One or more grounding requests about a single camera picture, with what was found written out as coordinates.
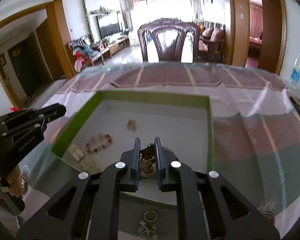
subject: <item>pile of clothes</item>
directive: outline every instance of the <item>pile of clothes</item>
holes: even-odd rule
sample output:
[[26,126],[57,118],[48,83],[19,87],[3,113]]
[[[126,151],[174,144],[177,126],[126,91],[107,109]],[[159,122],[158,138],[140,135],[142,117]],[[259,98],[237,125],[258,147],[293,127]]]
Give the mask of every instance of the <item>pile of clothes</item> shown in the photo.
[[83,45],[76,45],[73,48],[73,55],[76,59],[74,64],[74,69],[77,72],[81,71],[82,68],[82,62],[93,56],[94,54],[98,53],[97,51],[93,51],[89,45],[83,44]]

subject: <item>plastic water bottle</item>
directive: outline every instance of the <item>plastic water bottle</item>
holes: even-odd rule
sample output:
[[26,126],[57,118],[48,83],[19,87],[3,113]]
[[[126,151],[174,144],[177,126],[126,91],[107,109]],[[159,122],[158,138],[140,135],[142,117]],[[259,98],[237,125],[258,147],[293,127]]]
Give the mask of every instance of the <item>plastic water bottle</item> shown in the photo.
[[299,56],[296,58],[294,62],[294,67],[292,70],[292,74],[288,86],[292,89],[296,89],[299,79],[300,79],[300,51],[299,51]]

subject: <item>beaded bracelet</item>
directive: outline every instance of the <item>beaded bracelet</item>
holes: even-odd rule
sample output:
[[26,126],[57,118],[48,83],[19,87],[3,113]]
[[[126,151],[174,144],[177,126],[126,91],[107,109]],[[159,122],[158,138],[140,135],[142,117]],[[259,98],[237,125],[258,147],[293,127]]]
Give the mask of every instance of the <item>beaded bracelet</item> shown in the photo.
[[[102,149],[106,149],[107,147],[109,147],[112,144],[112,137],[109,134],[101,134],[99,133],[98,136],[92,136],[89,141],[86,143],[86,149],[87,149],[87,153],[91,154],[91,153],[96,153]],[[93,150],[90,149],[91,146],[95,145],[96,143],[99,144],[94,147]]]

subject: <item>triangular cutout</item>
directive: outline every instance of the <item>triangular cutout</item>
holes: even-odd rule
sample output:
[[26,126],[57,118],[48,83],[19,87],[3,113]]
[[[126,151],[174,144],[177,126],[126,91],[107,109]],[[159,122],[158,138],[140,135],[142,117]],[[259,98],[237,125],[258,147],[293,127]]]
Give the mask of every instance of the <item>triangular cutout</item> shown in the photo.
[[227,187],[221,187],[221,192],[225,198],[230,216],[233,220],[246,216],[249,210],[244,206]]
[[48,215],[59,220],[64,220],[76,190],[76,187],[72,187],[65,195],[63,195],[63,197],[49,209]]

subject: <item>curtain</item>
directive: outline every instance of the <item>curtain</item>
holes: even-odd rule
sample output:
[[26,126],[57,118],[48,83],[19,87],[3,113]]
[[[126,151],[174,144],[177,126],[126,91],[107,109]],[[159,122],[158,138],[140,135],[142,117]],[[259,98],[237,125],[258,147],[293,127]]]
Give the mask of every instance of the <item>curtain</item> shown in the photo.
[[263,32],[263,9],[250,4],[250,36],[260,38]]
[[201,4],[200,0],[191,0],[192,8],[193,8],[193,21],[196,22],[201,15]]
[[138,5],[138,3],[140,2],[140,0],[126,0],[126,2],[127,2],[127,9],[128,10],[133,10],[134,7],[136,5]]

